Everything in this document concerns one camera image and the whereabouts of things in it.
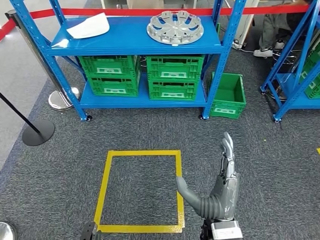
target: red barrier rope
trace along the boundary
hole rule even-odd
[[[10,19],[9,21],[6,22],[5,25],[3,25],[2,28],[0,28],[0,41],[5,37],[7,34],[12,31],[16,26],[16,23],[14,22],[14,20]]]
[[[260,6],[260,7],[245,7],[242,15],[251,14],[281,14],[281,13],[305,13],[309,6],[292,6],[292,5],[278,5],[278,6]],[[168,11],[180,11],[181,9],[166,9]],[[212,8],[190,8],[185,9],[189,13],[198,16],[211,16]],[[164,9],[95,9],[95,8],[63,8],[63,13],[66,16],[94,16],[100,13],[106,13],[108,16],[155,16],[160,14]],[[222,8],[220,15],[231,15],[232,8]],[[45,18],[54,16],[52,9],[45,9],[30,12],[33,19]],[[0,28],[0,41],[5,35],[14,29],[15,23],[11,19]]]

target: gray floor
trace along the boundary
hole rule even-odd
[[[251,36],[257,40],[261,18],[256,24]],[[80,74],[60,63],[72,85],[81,88]],[[231,52],[225,71],[243,74],[247,99],[237,120],[200,121],[199,109],[181,108],[89,110],[94,121],[80,122],[74,109],[63,114],[51,109],[47,99],[53,89],[47,82],[29,116],[51,120],[56,132],[38,147],[17,138],[0,172],[0,220],[16,226],[22,240],[78,239],[94,218],[109,150],[180,149],[183,176],[205,196],[219,171],[220,143],[228,131],[235,142],[236,170],[242,174],[236,217],[245,239],[317,240],[320,111],[291,111],[282,124],[273,123],[274,104],[258,91],[269,63]],[[174,175],[172,157],[116,157],[101,223],[176,224]],[[198,239],[201,218],[186,203],[184,212],[183,233],[103,239]]]

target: green plastic crate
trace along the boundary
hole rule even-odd
[[[246,104],[242,75],[223,73],[209,115],[238,119]]]
[[[86,74],[92,92],[97,96],[137,97],[140,80],[140,63],[135,65],[135,76],[131,78],[97,77]]]
[[[320,61],[320,43],[318,43],[315,49],[311,53],[307,59],[307,61],[312,62],[314,64]]]
[[[306,60],[303,68],[302,69],[301,75],[300,76],[299,82],[303,82],[307,75],[315,65],[310,61],[309,59]],[[320,75],[315,77],[312,81],[309,86],[307,86],[304,93],[309,99],[320,99]]]
[[[137,55],[128,56],[78,56],[87,75],[103,78],[136,78]]]
[[[198,82],[152,81],[149,80],[149,97],[151,100],[194,101]]]
[[[149,80],[168,79],[183,82],[198,82],[204,63],[203,54],[195,55],[152,55],[146,57]]]

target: person's leg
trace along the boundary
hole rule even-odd
[[[290,30],[287,23],[287,14],[266,14],[263,18],[262,34],[259,40],[260,49],[255,50],[256,57],[272,57],[272,45],[275,41],[275,34],[278,29]]]

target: black round base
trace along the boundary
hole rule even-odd
[[[44,144],[52,137],[54,133],[54,125],[48,120],[38,120],[32,123],[40,131],[36,133],[30,126],[26,128],[22,134],[22,141],[27,146],[38,146]]]

